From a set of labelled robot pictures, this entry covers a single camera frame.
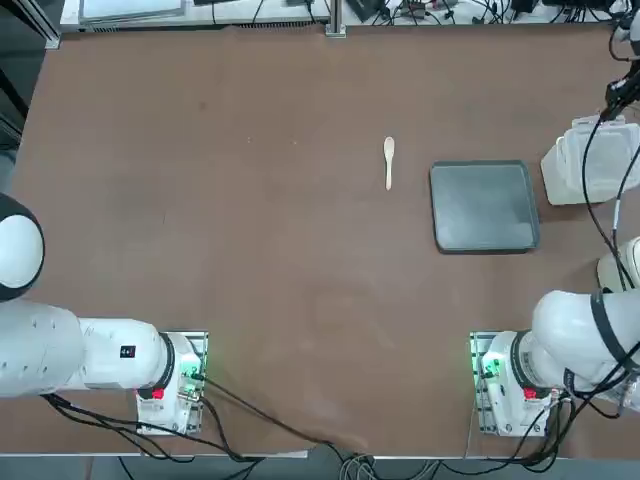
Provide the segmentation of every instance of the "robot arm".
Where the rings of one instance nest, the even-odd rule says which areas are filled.
[[[202,374],[203,361],[185,334],[17,298],[40,275],[44,252],[35,216],[0,193],[0,397],[135,390],[141,422],[181,433],[199,424],[192,407],[203,385],[190,374]]]
[[[593,391],[640,341],[638,318],[637,289],[604,295],[553,291],[542,297],[531,330],[497,334],[482,358],[496,433],[522,436],[535,418],[544,424],[554,391]],[[640,353],[624,363],[611,387],[597,397],[640,411],[638,364]]]
[[[603,120],[613,120],[627,106],[640,100],[640,10],[625,14],[609,38],[609,52],[615,60],[629,61],[629,72],[619,80],[607,85],[605,99],[607,107],[602,112]],[[633,56],[620,58],[614,52],[613,42],[629,41]]]

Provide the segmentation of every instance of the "metal mounting plate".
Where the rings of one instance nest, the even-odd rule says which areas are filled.
[[[340,30],[333,32],[331,30],[331,24],[329,23],[326,25],[324,33],[329,38],[347,38],[347,27],[346,25],[340,25]]]
[[[484,380],[480,376],[482,371],[480,362],[489,347],[491,341],[500,332],[471,332],[469,334],[469,347],[471,350],[471,365],[473,368],[473,385],[475,387],[475,410],[478,413],[478,425],[480,431],[492,435],[497,435],[496,421],[491,410],[491,401],[484,385]]]
[[[209,352],[209,332],[206,331],[193,331],[193,332],[173,332],[179,333],[187,337],[187,340],[193,345],[193,349],[196,355],[200,357],[202,361],[202,369],[200,373],[206,375],[207,373],[207,355]],[[204,393],[204,382],[200,384],[200,389],[196,391],[198,396]],[[187,424],[187,433],[198,433],[202,430],[202,404],[200,402],[194,402],[191,407],[191,414],[189,415],[189,423]]]

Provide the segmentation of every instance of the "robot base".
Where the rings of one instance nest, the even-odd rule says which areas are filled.
[[[154,391],[152,398],[136,393],[138,421],[158,425],[180,433],[198,433],[202,427],[202,404],[199,402],[204,382],[188,375],[205,374],[207,366],[207,332],[166,332],[175,351],[175,363],[169,384]],[[144,435],[171,435],[169,432],[142,427]]]
[[[546,410],[528,433],[528,436],[544,436],[551,395],[537,398],[516,381],[510,357],[515,336],[515,332],[472,332],[470,335],[480,430],[522,437],[538,414]]]

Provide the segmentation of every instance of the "brown table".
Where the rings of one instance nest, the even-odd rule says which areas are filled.
[[[472,330],[530,326],[552,289],[589,292],[605,248],[552,208],[539,161],[624,65],[582,26],[123,33],[47,53],[13,194],[47,239],[29,294],[78,315],[208,329],[238,394],[340,445],[462,456]],[[393,188],[382,143],[396,139]],[[436,160],[525,160],[542,222],[525,255],[445,256]],[[638,233],[630,193],[622,237]],[[610,220],[608,206],[598,208]],[[71,395],[119,416],[124,393]],[[223,401],[246,452],[308,446]],[[37,398],[0,402],[4,452],[124,452]],[[638,456],[640,417],[580,418],[566,456]],[[208,423],[203,433],[215,438]],[[173,451],[211,452],[183,441]],[[474,429],[470,455],[514,442]]]

